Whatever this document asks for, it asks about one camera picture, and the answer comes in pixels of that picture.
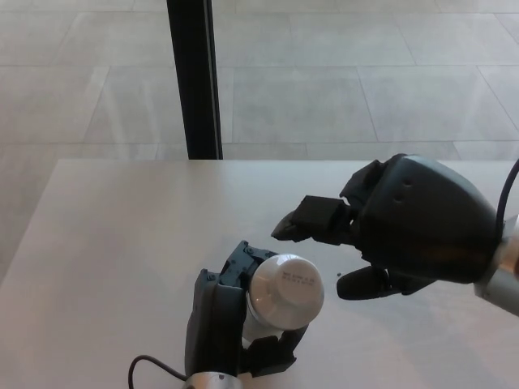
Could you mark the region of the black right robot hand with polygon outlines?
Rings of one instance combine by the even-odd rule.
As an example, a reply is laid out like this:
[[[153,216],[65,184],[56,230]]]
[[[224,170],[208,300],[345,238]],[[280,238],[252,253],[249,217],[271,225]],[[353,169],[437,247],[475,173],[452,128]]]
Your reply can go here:
[[[306,196],[272,231],[279,241],[349,245],[364,268],[337,281],[359,301],[410,295],[438,280],[482,279],[501,242],[504,206],[493,207],[459,173],[421,156],[374,160],[338,198]]]

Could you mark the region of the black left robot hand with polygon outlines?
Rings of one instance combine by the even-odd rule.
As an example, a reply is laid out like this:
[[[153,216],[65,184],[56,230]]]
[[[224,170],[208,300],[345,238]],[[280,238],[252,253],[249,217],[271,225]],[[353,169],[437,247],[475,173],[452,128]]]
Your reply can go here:
[[[294,350],[307,327],[253,340],[248,347],[242,345],[246,292],[259,265],[274,255],[242,241],[221,271],[200,271],[187,324],[187,376],[218,372],[234,377],[249,373],[255,378],[282,373],[296,362]]]

